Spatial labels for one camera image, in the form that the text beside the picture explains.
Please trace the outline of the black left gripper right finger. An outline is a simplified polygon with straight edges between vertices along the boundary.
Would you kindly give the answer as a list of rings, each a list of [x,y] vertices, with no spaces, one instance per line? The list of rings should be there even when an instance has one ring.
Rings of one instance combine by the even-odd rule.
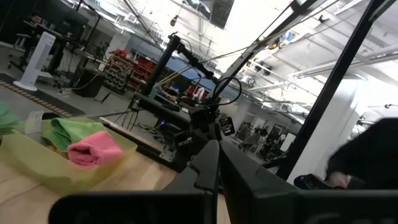
[[[231,223],[397,223],[396,190],[301,190],[224,141],[220,178]]]

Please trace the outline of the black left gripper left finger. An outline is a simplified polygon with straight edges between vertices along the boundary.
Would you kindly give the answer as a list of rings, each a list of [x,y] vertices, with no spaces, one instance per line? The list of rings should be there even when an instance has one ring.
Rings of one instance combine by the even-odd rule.
[[[209,141],[162,190],[85,192],[62,197],[49,223],[216,223],[219,186],[217,141]]]

